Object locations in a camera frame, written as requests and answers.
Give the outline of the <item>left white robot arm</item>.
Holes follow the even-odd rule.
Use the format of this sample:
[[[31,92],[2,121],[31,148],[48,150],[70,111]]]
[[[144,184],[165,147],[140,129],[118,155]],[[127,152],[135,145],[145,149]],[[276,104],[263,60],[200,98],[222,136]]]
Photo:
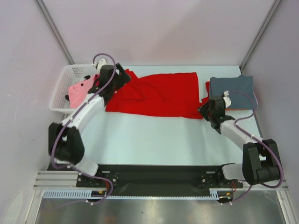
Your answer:
[[[48,129],[48,153],[51,159],[67,162],[87,174],[87,181],[95,187],[102,184],[103,174],[98,172],[98,164],[85,154],[81,134],[92,118],[131,80],[119,63],[102,63],[99,68],[99,75],[83,103],[60,123],[51,123]]]

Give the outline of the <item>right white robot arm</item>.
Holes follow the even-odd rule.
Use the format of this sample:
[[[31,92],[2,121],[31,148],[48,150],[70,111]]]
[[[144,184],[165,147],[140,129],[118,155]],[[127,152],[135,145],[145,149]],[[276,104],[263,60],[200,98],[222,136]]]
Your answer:
[[[222,171],[215,176],[216,183],[227,187],[232,180],[241,180],[251,186],[280,187],[284,173],[276,141],[256,137],[240,127],[240,119],[226,114],[230,104],[229,96],[207,97],[198,109],[201,116],[210,122],[211,128],[242,150],[242,163],[222,165]]]

